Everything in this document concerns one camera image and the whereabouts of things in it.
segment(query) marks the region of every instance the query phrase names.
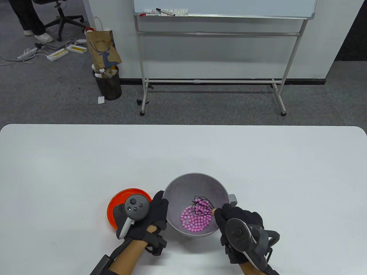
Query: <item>hand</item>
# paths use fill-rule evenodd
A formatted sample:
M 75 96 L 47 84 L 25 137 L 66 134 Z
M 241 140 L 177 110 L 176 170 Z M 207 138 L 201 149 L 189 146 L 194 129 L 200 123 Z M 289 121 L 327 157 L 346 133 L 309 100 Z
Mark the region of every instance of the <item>hand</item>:
M 155 194 L 153 200 L 149 203 L 149 212 L 147 216 L 131 225 L 126 234 L 127 238 L 143 240 L 147 231 L 158 235 L 161 230 L 166 229 L 168 200 L 162 198 L 163 191 L 159 191 Z
M 234 249 L 228 242 L 225 225 L 228 220 L 236 218 L 247 224 L 258 224 L 264 227 L 261 216 L 257 212 L 250 212 L 239 207 L 232 207 L 229 203 L 226 203 L 222 208 L 217 208 L 215 210 L 214 217 L 215 222 L 222 233 L 221 244 L 226 247 L 226 254 L 228 254 L 231 264 L 244 264 L 248 262 L 246 256 Z

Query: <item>trash can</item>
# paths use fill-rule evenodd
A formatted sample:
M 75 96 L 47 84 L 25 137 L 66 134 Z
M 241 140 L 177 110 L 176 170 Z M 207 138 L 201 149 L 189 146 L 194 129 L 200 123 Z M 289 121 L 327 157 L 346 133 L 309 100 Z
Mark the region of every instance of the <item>trash can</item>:
M 92 73 L 101 95 L 104 96 L 106 100 L 115 100 L 122 95 L 118 68 L 117 73 L 111 78 L 99 78 L 94 75 L 94 71 L 92 71 Z

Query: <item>orange container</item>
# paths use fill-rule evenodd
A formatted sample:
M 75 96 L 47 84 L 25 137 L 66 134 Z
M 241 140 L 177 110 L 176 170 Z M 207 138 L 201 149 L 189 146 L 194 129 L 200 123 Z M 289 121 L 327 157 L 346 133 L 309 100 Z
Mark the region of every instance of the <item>orange container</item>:
M 141 195 L 145 196 L 149 200 L 149 202 L 152 201 L 152 198 L 148 195 L 147 192 L 145 192 L 141 189 L 137 189 L 137 188 L 125 189 L 125 190 L 122 190 L 121 192 L 117 193 L 112 198 L 112 200 L 110 201 L 110 203 L 108 204 L 108 207 L 107 207 L 107 219 L 108 219 L 108 222 L 110 223 L 110 225 L 112 225 L 112 227 L 114 229 L 117 229 L 117 226 L 116 226 L 116 223 L 115 223 L 115 219 L 113 217 L 113 208 L 116 205 L 124 204 L 126 202 L 126 199 L 128 197 L 130 197 L 131 195 L 134 195 L 134 194 L 141 194 Z

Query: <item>whiteboard stand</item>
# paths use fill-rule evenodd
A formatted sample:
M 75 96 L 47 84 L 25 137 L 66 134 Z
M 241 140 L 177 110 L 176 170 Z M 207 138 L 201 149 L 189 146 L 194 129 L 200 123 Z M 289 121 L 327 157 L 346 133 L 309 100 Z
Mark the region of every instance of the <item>whiteboard stand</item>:
M 143 102 L 141 106 L 141 112 L 140 115 L 145 115 L 145 103 L 148 96 L 148 90 L 149 90 L 149 84 L 152 83 L 229 83 L 229 84 L 270 84 L 273 89 L 273 93 L 275 95 L 276 102 L 279 105 L 280 114 L 282 117 L 285 117 L 287 115 L 286 107 L 284 106 L 283 100 L 281 98 L 281 93 L 284 88 L 284 84 L 287 80 L 289 70 L 292 66 L 293 59 L 296 55 L 299 43 L 302 39 L 303 33 L 305 32 L 306 25 L 308 20 L 313 19 L 314 13 L 309 18 L 295 18 L 295 17 L 277 17 L 277 19 L 302 19 L 302 25 L 299 32 L 296 33 L 264 33 L 264 32 L 156 32 L 156 31 L 141 31 L 139 30 L 138 26 L 138 16 L 139 13 L 134 13 L 134 22 L 135 22 L 135 31 L 136 36 L 138 40 L 138 52 L 139 52 L 139 61 L 140 61 L 140 70 L 141 70 L 141 76 L 142 76 L 142 82 L 143 82 Z M 225 17 L 225 16 L 210 16 L 210 15 L 200 15 L 205 17 Z M 235 18 L 246 18 L 246 16 L 231 16 Z M 144 67 L 143 67 L 143 53 L 141 50 L 141 36 L 207 36 L 207 37 L 279 37 L 279 36 L 294 36 L 297 37 L 292 53 L 289 57 L 286 69 L 284 71 L 283 77 L 281 80 L 200 80 L 200 79 L 192 79 L 192 80 L 174 80 L 174 79 L 150 79 L 146 77 L 144 73 Z

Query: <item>gray carpet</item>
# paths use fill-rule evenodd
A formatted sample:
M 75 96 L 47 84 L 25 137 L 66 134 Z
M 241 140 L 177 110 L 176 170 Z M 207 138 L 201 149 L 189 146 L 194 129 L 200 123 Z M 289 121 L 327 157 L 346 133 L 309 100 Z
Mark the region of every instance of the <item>gray carpet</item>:
M 44 23 L 54 19 L 52 4 L 35 6 Z M 84 13 L 81 0 L 69 1 L 65 10 L 66 15 Z M 0 0 L 0 30 L 3 57 L 15 58 L 36 42 L 23 36 L 6 0 Z M 65 26 L 65 42 L 82 37 L 78 27 Z M 367 62 L 335 62 L 325 86 L 286 86 L 286 117 L 279 115 L 265 86 L 155 86 L 146 115 L 140 117 L 136 99 L 142 98 L 141 86 L 122 86 L 121 98 L 97 104 L 90 64 L 87 53 L 69 54 L 57 62 L 38 56 L 32 64 L 0 66 L 0 129 L 10 123 L 65 123 L 356 125 L 367 130 Z

